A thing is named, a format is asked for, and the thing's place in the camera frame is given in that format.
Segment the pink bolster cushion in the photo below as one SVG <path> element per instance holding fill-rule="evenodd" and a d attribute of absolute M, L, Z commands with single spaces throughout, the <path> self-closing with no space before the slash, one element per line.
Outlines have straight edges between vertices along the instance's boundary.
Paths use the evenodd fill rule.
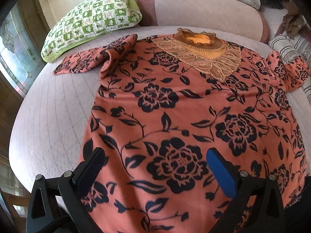
<path fill-rule="evenodd" d="M 187 26 L 268 43 L 270 31 L 257 9 L 237 0 L 136 0 L 140 26 Z"/>

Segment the pink quilted bed sheet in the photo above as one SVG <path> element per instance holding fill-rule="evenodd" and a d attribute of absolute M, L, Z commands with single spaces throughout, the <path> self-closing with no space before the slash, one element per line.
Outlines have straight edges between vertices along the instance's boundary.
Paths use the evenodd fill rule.
<path fill-rule="evenodd" d="M 14 122 L 9 160 L 14 173 L 24 180 L 36 170 L 55 176 L 82 161 L 101 66 L 84 73 L 54 75 L 59 64 L 48 64 L 39 74 Z"/>

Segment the orange black floral garment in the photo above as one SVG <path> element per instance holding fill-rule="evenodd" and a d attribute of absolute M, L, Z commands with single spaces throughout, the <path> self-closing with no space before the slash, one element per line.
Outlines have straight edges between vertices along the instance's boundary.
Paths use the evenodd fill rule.
<path fill-rule="evenodd" d="M 215 148 L 254 177 L 275 176 L 283 204 L 302 195 L 306 154 L 286 94 L 310 75 L 205 32 L 135 34 L 71 54 L 54 75 L 101 66 L 82 143 L 105 162 L 81 203 L 103 232 L 208 232 L 229 199 L 206 162 Z"/>

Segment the green white patterned pillow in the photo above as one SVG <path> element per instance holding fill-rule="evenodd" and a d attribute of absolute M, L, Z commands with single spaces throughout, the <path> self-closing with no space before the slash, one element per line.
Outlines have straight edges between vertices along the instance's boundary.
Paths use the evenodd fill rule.
<path fill-rule="evenodd" d="M 41 57 L 51 63 L 76 46 L 110 32 L 134 27 L 141 20 L 136 0 L 85 0 L 52 27 Z"/>

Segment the window with frame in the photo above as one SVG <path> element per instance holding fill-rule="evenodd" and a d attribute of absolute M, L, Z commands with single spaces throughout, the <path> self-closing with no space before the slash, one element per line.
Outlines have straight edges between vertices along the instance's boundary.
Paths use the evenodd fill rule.
<path fill-rule="evenodd" d="M 1 73 L 25 97 L 45 65 L 15 5 L 1 25 Z"/>

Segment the striped grey white cloth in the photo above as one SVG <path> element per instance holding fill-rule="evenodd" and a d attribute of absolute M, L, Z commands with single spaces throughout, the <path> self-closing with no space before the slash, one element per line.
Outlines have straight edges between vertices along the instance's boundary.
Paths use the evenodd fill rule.
<path fill-rule="evenodd" d="M 286 94 L 299 88 L 310 100 L 310 43 L 301 35 L 291 39 L 287 34 L 280 34 L 269 41 L 269 46 L 273 52 L 268 55 L 267 62 L 280 81 L 276 104 L 287 105 Z"/>

